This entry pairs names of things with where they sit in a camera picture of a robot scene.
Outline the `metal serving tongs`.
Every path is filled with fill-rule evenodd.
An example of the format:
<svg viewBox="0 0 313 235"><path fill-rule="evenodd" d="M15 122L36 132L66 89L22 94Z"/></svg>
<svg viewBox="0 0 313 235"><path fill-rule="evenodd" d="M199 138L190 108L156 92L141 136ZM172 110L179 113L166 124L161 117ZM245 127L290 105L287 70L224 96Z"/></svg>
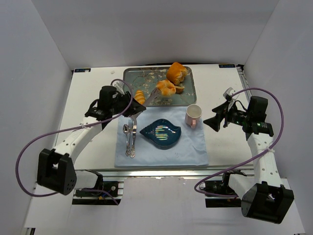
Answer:
<svg viewBox="0 0 313 235"><path fill-rule="evenodd" d="M154 88L150 94L150 96L146 99L146 101L144 102L143 106L147 107L155 98L157 98L159 95L161 94L161 91L158 88ZM131 129L134 128L134 126L137 126L137 117L142 113L142 111L140 111L139 113L130 116L130 124L129 127Z"/></svg>

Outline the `large orange bread loaf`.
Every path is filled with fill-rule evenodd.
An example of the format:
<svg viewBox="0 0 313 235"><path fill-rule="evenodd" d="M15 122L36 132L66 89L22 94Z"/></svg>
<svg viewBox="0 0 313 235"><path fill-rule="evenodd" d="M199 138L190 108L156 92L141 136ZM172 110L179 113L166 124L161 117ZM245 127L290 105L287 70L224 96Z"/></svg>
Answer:
<svg viewBox="0 0 313 235"><path fill-rule="evenodd" d="M179 85L188 74L188 70L182 64L174 62L168 69L166 78L174 85Z"/></svg>

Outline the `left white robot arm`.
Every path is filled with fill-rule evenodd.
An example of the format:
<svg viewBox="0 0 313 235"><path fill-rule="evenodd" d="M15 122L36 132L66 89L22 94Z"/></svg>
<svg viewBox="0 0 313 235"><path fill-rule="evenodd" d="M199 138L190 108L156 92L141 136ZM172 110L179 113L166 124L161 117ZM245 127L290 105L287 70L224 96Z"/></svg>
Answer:
<svg viewBox="0 0 313 235"><path fill-rule="evenodd" d="M131 98L129 92L123 94L114 86L102 87L99 98L90 104L85 113L80 128L71 132L53 149L40 152L38 185L62 195L68 195L75 189L98 190L103 181L101 174L75 170L76 159L92 139L104 130L113 116L137 116L146 110L146 106L146 103L140 104Z"/></svg>

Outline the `round golden bread roll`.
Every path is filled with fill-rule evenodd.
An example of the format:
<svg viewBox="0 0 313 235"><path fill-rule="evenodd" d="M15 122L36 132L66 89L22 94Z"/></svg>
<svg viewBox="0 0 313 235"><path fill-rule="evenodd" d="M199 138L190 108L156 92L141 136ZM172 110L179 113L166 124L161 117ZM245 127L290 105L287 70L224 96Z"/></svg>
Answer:
<svg viewBox="0 0 313 235"><path fill-rule="evenodd" d="M176 87L167 79L158 81L156 88L161 91L162 96L172 96L176 93Z"/></svg>

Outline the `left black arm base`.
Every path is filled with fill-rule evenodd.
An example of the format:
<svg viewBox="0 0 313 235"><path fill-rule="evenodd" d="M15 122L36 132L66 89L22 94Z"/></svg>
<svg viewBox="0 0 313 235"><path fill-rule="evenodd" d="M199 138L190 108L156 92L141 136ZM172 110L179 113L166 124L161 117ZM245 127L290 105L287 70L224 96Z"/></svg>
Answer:
<svg viewBox="0 0 313 235"><path fill-rule="evenodd" d="M73 205L117 206L121 202L124 189L122 181L104 181L96 191L76 190Z"/></svg>

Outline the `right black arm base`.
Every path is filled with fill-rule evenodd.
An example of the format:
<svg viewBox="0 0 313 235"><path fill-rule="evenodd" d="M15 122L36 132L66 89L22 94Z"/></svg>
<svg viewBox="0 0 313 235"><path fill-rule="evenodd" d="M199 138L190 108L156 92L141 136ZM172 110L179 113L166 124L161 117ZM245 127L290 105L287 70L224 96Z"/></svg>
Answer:
<svg viewBox="0 0 313 235"><path fill-rule="evenodd" d="M240 208L241 200L233 189L228 186L230 176L247 175L240 170L230 170L222 175L221 180L205 181L199 188L206 192L205 205L207 208Z"/></svg>

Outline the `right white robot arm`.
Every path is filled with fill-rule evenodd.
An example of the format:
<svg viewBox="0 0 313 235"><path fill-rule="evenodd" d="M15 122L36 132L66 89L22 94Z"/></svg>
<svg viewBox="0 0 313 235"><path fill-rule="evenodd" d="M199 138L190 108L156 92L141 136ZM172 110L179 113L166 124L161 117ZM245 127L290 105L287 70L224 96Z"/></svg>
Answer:
<svg viewBox="0 0 313 235"><path fill-rule="evenodd" d="M221 181L206 181L202 186L207 196L220 194L239 198L244 217L280 224L293 203L294 194L283 185L274 151L270 149L273 129L265 121L267 106L266 98L252 96L244 111L237 108L234 100L212 110L216 115L204 120L204 124L214 131L219 131L222 121L224 127L230 123L242 127L254 158L254 177L250 179L240 170L232 169L223 174Z"/></svg>

